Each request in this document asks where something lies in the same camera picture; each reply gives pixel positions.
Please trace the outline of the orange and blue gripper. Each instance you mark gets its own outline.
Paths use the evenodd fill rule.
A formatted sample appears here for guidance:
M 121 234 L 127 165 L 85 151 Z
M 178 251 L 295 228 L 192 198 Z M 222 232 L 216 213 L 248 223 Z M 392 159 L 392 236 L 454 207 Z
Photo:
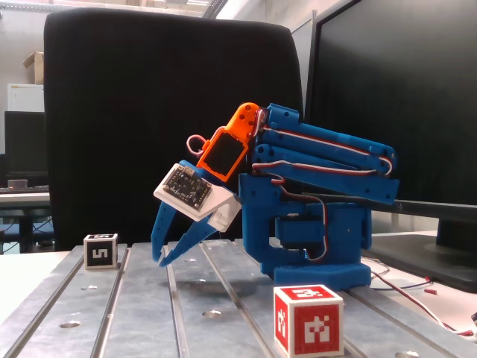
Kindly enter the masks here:
M 201 138 L 203 146 L 196 163 L 181 160 L 180 164 L 199 171 L 203 178 L 212 183 L 238 183 L 239 175 L 247 171 L 245 161 L 259 130 L 260 110 L 261 107 L 253 102 L 241 104 L 231 120 L 219 127 L 210 139 Z M 203 219 L 194 222 L 159 265 L 164 267 L 171 264 L 190 248 L 218 232 L 208 221 Z M 179 231 L 177 211 L 163 201 L 151 232 L 152 257 L 155 262 L 161 257 L 164 244 L 175 240 Z

